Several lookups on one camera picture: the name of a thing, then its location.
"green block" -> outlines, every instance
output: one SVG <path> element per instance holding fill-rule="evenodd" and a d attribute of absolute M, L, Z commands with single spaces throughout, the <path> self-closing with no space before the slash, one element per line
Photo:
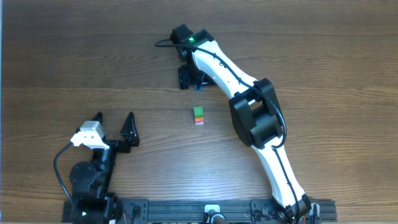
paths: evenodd
<path fill-rule="evenodd" d="M 193 114 L 195 114 L 195 117 L 203 117 L 203 108 L 201 106 L 194 107 Z"/>

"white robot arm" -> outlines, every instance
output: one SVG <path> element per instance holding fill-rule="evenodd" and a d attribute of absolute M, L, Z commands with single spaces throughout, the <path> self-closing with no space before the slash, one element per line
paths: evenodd
<path fill-rule="evenodd" d="M 173 30 L 170 40 L 173 45 L 159 45 L 166 41 L 161 40 L 155 46 L 177 48 L 185 62 L 178 70 L 180 88 L 218 85 L 225 92 L 236 133 L 259 156 L 271 182 L 272 195 L 287 221 L 297 222 L 297 217 L 306 214 L 311 205 L 294 176 L 284 146 L 272 147 L 282 142 L 283 119 L 272 83 L 266 78 L 257 81 L 244 73 L 205 30 L 194 34 L 183 24 Z M 252 110 L 250 105 L 255 102 L 262 105 Z"/>

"wood grain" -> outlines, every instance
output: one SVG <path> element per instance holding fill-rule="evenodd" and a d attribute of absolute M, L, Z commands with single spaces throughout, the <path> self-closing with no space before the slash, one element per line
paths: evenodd
<path fill-rule="evenodd" d="M 141 144 L 118 155 L 111 184 L 122 197 L 271 197 L 221 90 L 179 90 L 175 50 L 153 47 L 181 23 L 273 82 L 309 196 L 336 200 L 339 221 L 397 220 L 397 14 L 392 0 L 5 0 L 1 221 L 60 221 L 53 157 L 97 111 L 109 138 L 136 116 Z M 62 156 L 69 189 L 70 168 L 90 157 L 84 148 Z"/>

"black cable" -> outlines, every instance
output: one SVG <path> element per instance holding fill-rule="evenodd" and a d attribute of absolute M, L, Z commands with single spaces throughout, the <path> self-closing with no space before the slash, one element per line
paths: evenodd
<path fill-rule="evenodd" d="M 72 199 L 72 197 L 70 196 L 67 187 L 65 186 L 65 184 L 64 184 L 63 181 L 62 181 L 61 175 L 60 175 L 60 173 L 59 173 L 59 171 L 58 171 L 58 165 L 57 165 L 58 158 L 59 158 L 59 157 L 61 156 L 61 154 L 62 154 L 63 152 L 65 152 L 71 145 L 72 145 L 72 142 L 69 142 L 69 143 L 68 143 L 63 149 L 61 149 L 61 151 L 59 151 L 59 152 L 57 153 L 57 155 L 54 157 L 54 171 L 55 171 L 55 175 L 57 175 L 58 181 L 60 182 L 60 185 L 61 185 L 61 187 L 62 187 L 62 190 L 63 190 L 63 191 L 65 192 L 65 194 L 67 195 L 67 197 L 68 197 L 68 199 L 69 199 L 69 201 L 70 201 L 70 204 L 72 205 L 73 210 L 74 210 L 75 212 L 77 212 L 77 211 L 78 211 L 78 210 L 77 210 L 77 206 L 75 205 L 75 203 L 73 203 L 73 199 Z M 81 217 L 79 216 L 79 214 L 76 214 L 76 215 L 77 215 L 77 217 L 78 217 L 80 223 L 84 223 L 83 220 L 81 219 Z"/>
<path fill-rule="evenodd" d="M 159 45 L 160 43 L 166 42 L 166 41 L 170 41 L 170 39 L 164 39 L 164 40 L 160 40 L 160 41 L 156 42 L 155 43 L 155 47 L 170 47 L 170 48 L 181 47 L 181 48 L 185 48 L 185 49 L 199 50 L 201 52 L 204 52 L 204 53 L 207 53 L 207 54 L 213 56 L 214 58 L 217 58 L 220 61 L 220 65 L 224 66 L 225 68 L 227 68 L 232 73 L 232 75 L 237 79 L 238 82 L 242 83 L 244 86 L 248 87 L 249 89 L 255 91 L 259 96 L 263 97 L 275 109 L 276 115 L 278 117 L 278 120 L 282 124 L 284 132 L 283 132 L 283 135 L 282 135 L 283 138 L 282 138 L 282 141 L 280 142 L 280 144 L 277 145 L 277 146 L 271 146 L 271 148 L 275 152 L 275 154 L 276 154 L 276 156 L 277 156 L 277 158 L 279 160 L 279 164 L 280 164 L 280 166 L 282 168 L 282 171 L 284 172 L 287 184 L 289 185 L 289 187 L 290 187 L 290 189 L 291 189 L 291 191 L 293 193 L 293 196 L 294 196 L 294 199 L 295 199 L 295 202 L 296 202 L 296 205 L 297 205 L 297 214 L 296 214 L 295 217 L 296 217 L 296 224 L 298 224 L 299 220 L 300 220 L 299 219 L 299 214 L 300 214 L 299 201 L 297 200 L 297 196 L 296 196 L 296 193 L 295 193 L 295 191 L 293 189 L 292 183 L 290 183 L 290 180 L 287 177 L 285 167 L 284 167 L 284 165 L 282 163 L 282 160 L 279 157 L 279 153 L 278 153 L 278 150 L 277 150 L 278 148 L 282 147 L 285 144 L 286 137 L 287 137 L 287 129 L 286 129 L 286 124 L 285 124 L 285 119 L 283 118 L 282 113 L 280 112 L 278 107 L 276 107 L 274 102 L 272 102 L 265 94 L 263 94 L 263 92 L 261 92 L 257 88 L 254 88 L 253 86 L 251 86 L 251 85 L 245 83 L 244 81 L 242 81 L 242 79 L 234 72 L 234 70 L 232 70 L 232 68 L 222 58 L 217 56 L 217 54 L 215 54 L 213 52 L 210 52 L 208 50 L 205 50 L 205 49 L 202 49 L 202 48 L 199 48 L 199 47 L 195 47 L 195 46 L 191 46 L 191 45 L 187 45 L 187 44 Z"/>

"wooden table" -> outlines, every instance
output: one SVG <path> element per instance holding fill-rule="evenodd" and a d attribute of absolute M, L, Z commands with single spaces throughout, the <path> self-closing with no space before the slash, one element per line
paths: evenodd
<path fill-rule="evenodd" d="M 215 86 L 180 90 L 175 49 L 153 46 L 182 23 L 273 82 L 309 196 L 336 200 L 340 221 L 397 220 L 397 13 L 393 0 L 4 0 L 2 221 L 60 221 L 53 158 L 97 111 L 109 139 L 136 115 L 141 144 L 118 156 L 111 184 L 122 197 L 271 197 L 227 97 Z M 83 147 L 61 157 L 69 189 L 71 167 L 90 157 Z"/>

